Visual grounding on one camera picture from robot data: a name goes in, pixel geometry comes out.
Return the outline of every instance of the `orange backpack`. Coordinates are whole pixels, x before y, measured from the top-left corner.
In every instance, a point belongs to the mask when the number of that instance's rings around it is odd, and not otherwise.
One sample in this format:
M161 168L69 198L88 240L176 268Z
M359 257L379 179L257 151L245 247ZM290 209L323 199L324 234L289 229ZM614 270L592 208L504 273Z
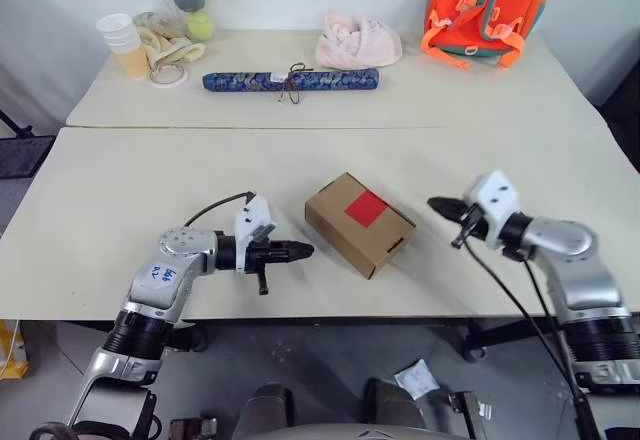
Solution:
M422 50L462 69L469 62L448 53L500 56L510 67L524 50L525 38L546 0L428 0Z

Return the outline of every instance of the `yellow ball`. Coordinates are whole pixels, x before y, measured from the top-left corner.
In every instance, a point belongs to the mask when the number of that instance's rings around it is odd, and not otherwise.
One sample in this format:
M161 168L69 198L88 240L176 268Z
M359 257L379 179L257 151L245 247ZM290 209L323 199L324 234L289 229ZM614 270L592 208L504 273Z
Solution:
M187 18L187 27L194 40L204 42L213 36L213 20L206 12L193 12Z

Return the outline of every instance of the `pink towel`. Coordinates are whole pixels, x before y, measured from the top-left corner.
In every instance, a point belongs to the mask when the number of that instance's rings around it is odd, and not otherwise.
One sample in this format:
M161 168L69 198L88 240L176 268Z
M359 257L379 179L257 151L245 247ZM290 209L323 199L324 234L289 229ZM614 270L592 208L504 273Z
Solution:
M402 57L400 37L387 25L367 18L350 20L329 12L316 47L316 61L341 70L384 67Z

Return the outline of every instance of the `yellow object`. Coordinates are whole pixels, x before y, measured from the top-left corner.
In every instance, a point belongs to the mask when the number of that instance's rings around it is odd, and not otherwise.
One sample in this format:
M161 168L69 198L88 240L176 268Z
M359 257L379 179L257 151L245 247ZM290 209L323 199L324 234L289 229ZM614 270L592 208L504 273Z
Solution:
M13 350L11 340L14 340L14 329L18 328L15 335ZM24 340L20 334L20 328L16 322L0 320L0 380L7 378L23 378L29 370L29 362L24 350Z
M213 20L207 15L207 12L199 11L189 14L187 28L189 28L190 36L194 40L203 42L213 36Z

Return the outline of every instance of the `table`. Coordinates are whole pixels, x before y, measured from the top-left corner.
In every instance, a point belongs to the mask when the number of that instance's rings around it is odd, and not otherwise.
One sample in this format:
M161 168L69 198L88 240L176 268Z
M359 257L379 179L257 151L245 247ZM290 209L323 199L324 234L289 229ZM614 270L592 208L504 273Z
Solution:
M255 189L280 226L272 238L311 242L314 256L255 277L198 279L187 319L469 317L516 310L467 254L455 225L426 205L458 196L503 167L531 215L570 218L600 235L601 256L640 310L640 181L604 124L580 132L504 128L198 130L65 128L0 241L0 312L7 318L113 320L133 275L166 229L203 206ZM304 202L350 171L416 224L414 238L372 280L304 221ZM232 230L240 205L197 226ZM533 313L524 269L477 251Z
M582 129L599 115L585 101L538 35L510 70L478 63L468 72L420 51L405 36L403 59L380 69L376 91L303 92L299 105L279 94L213 93L202 76L215 71L287 71L316 66L318 32L222 31L205 57L189 66L186 84L158 89L124 77L109 58L68 125L194 128L397 128L544 125Z

